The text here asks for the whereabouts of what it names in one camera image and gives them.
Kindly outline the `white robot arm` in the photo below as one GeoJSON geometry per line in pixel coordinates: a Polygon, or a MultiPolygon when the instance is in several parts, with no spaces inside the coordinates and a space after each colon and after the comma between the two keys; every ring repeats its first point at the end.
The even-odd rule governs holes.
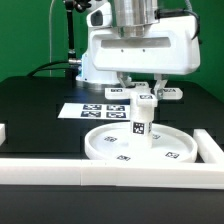
{"type": "Polygon", "coordinates": [[[77,76],[93,90],[131,84],[131,73],[186,75],[200,66],[199,16],[158,0],[92,0],[88,45],[77,76]]]}

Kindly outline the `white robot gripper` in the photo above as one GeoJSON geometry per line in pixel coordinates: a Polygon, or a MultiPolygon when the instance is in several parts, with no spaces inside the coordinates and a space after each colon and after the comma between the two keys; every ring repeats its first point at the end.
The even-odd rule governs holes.
{"type": "Polygon", "coordinates": [[[117,79],[123,88],[132,86],[124,72],[157,73],[153,92],[162,99],[168,82],[165,74],[186,75],[200,66],[195,31],[193,16],[160,19],[146,26],[140,38],[120,38],[116,28],[94,30],[89,46],[92,62],[98,70],[119,71],[117,79]]]}

